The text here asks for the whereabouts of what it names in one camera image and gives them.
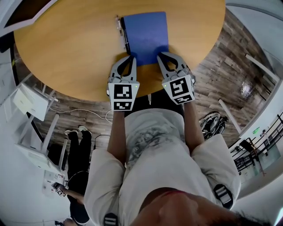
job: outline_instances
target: person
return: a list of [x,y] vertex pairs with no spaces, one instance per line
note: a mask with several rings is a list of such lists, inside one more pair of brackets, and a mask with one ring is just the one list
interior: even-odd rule
[[204,141],[195,103],[175,105],[165,90],[149,99],[114,112],[107,151],[93,151],[84,196],[93,223],[269,225],[230,211],[239,173],[222,135]]
[[[78,130],[83,138],[79,144]],[[70,215],[64,226],[84,225],[89,221],[84,207],[84,193],[88,183],[89,156],[91,153],[92,133],[80,125],[78,130],[66,130],[65,134],[71,140],[68,156],[68,189],[61,188],[70,201]]]

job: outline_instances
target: hair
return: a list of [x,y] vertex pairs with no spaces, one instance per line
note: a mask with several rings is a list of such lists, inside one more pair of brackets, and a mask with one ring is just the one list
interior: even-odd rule
[[271,226],[271,223],[236,213],[236,219],[219,219],[210,226]]

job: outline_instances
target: sneaker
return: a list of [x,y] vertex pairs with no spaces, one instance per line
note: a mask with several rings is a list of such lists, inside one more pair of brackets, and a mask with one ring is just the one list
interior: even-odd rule
[[89,131],[85,126],[83,125],[79,125],[79,131]]
[[76,132],[77,134],[79,133],[79,131],[77,131],[76,129],[74,129],[74,130],[69,130],[69,129],[67,129],[67,130],[65,131],[65,135],[69,135],[69,133],[72,133],[72,132]]

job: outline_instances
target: person's leg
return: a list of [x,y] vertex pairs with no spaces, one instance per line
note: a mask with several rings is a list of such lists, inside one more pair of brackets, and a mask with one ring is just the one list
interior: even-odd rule
[[175,111],[184,117],[182,105],[177,105],[170,99],[165,89],[151,94],[151,108],[161,108]]
[[92,147],[92,134],[88,130],[82,130],[83,139],[80,142],[80,161],[78,167],[80,171],[88,171],[89,156]]
[[136,111],[141,111],[148,108],[150,108],[148,97],[138,97],[134,101],[133,109],[131,111],[125,111],[125,117]]
[[68,178],[70,179],[75,173],[78,172],[76,160],[78,158],[77,153],[79,149],[79,138],[77,132],[70,132],[68,137],[71,140],[68,155]]

